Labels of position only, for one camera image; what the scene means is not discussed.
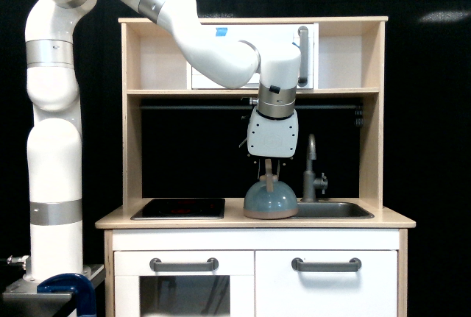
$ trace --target oven door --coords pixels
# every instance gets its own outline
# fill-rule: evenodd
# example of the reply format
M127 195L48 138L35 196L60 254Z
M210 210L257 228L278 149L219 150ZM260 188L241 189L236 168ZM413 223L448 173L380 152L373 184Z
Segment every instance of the oven door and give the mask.
M253 251L115 252L116 317L254 316Z

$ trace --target toy kitchen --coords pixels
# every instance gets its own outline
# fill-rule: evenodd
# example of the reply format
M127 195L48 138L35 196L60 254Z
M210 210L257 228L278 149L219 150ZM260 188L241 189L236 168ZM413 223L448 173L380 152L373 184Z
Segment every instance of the toy kitchen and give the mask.
M248 150L257 74L220 87L164 29L120 19L123 205L96 222L107 317L406 316L415 222L383 206L386 22L201 19L300 48L294 154L268 158Z

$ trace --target kettle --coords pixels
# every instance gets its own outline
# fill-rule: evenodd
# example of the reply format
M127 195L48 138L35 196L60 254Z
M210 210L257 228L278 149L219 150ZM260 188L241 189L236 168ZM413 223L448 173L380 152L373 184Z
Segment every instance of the kettle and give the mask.
M297 214L294 191L272 174L272 161L265 159L266 174L260 176L245 195L244 216L254 219L280 219Z

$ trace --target stainless steel sink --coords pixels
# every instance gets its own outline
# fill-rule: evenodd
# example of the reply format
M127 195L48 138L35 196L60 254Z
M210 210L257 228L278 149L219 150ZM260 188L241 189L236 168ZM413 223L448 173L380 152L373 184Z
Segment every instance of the stainless steel sink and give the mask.
M355 203L347 202L299 202L294 219L370 219L375 216Z

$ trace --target blue clamp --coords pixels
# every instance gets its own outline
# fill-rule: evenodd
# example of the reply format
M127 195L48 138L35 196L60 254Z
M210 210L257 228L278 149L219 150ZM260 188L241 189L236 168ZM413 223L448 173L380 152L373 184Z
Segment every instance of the blue clamp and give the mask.
M38 285L38 293L74 293L77 300L77 317L96 317L95 289L81 274L59 274Z

